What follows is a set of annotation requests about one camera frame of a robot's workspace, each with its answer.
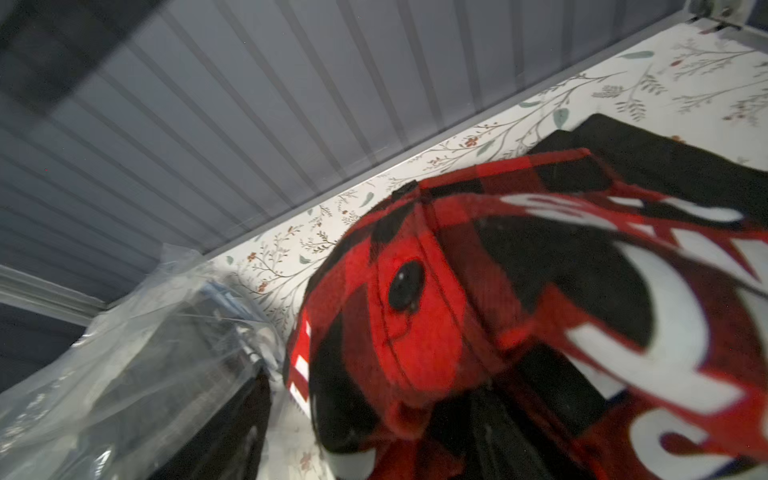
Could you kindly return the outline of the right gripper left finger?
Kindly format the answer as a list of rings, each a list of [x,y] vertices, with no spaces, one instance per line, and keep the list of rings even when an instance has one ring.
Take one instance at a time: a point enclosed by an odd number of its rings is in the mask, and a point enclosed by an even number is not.
[[[272,399],[261,372],[240,390],[153,479],[255,479],[261,462]]]

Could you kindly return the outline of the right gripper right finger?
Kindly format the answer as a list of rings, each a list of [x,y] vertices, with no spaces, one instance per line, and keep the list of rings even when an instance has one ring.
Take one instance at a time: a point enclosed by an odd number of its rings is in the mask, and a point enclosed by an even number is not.
[[[485,479],[574,479],[576,465],[490,387],[470,395],[471,427]]]

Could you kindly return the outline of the dark grey pinstripe shirt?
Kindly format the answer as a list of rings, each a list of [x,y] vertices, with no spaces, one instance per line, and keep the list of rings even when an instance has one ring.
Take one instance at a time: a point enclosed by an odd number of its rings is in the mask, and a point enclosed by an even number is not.
[[[96,401],[67,478],[153,479],[248,380],[265,373],[257,321],[251,305],[218,284],[175,308]]]

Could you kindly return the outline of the clear plastic vacuum bag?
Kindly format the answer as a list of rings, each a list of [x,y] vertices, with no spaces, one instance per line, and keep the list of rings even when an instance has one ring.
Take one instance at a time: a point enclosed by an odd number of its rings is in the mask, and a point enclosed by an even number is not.
[[[5,479],[253,479],[285,343],[191,249],[1,396]]]

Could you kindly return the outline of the red plaid shirt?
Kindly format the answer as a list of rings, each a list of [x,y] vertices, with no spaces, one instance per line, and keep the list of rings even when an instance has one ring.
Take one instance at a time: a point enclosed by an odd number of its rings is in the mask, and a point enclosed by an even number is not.
[[[586,149],[411,182],[308,282],[291,337],[336,479],[485,479],[490,387],[574,479],[767,475],[767,229]]]

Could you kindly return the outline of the black shirt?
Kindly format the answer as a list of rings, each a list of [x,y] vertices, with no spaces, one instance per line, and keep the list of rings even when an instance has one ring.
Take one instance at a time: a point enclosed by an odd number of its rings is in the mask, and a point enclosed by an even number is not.
[[[699,205],[737,210],[767,225],[767,173],[603,114],[557,130],[528,153],[586,148],[621,179]]]

